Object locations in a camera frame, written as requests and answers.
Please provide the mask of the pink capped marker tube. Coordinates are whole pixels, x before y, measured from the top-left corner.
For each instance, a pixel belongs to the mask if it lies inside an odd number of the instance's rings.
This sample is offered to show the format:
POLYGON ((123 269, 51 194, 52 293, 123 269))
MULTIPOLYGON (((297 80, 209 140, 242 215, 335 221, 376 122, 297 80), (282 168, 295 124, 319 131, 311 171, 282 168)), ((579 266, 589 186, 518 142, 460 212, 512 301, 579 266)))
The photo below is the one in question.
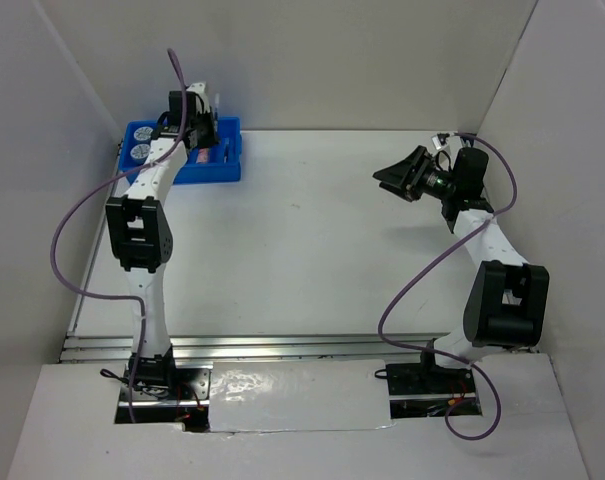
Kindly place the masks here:
POLYGON ((195 162, 198 165, 207 165, 214 162, 214 150, 212 148, 201 148, 198 150, 195 162))

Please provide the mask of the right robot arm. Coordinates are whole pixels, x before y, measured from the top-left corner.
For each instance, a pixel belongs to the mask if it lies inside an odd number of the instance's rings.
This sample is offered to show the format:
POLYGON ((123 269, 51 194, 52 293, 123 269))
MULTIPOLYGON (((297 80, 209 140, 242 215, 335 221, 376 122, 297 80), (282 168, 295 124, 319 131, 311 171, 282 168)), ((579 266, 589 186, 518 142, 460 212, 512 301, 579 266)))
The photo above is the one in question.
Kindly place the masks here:
POLYGON ((403 200, 439 200, 450 232, 477 268, 460 327, 420 355, 418 379, 430 392, 450 384, 453 370, 490 354, 534 347, 542 336, 550 275, 520 255, 498 225, 499 213, 484 196, 488 163, 485 151, 466 146, 443 169, 436 155, 419 146, 373 175, 380 188, 403 200))

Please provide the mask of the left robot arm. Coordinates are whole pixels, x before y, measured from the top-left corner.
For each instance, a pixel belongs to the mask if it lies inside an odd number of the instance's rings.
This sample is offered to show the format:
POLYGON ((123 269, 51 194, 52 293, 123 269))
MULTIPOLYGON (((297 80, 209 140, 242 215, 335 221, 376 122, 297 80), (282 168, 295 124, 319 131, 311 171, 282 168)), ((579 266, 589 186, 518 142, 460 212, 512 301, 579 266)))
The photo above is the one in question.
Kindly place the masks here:
POLYGON ((123 195, 106 203, 112 253, 125 271, 130 294, 141 299, 132 308, 134 334, 125 381, 158 399, 178 392, 180 377, 165 320, 164 273, 173 235, 164 202, 191 152, 217 145, 216 127, 206 83, 171 91, 169 108, 151 132, 143 168, 123 195))

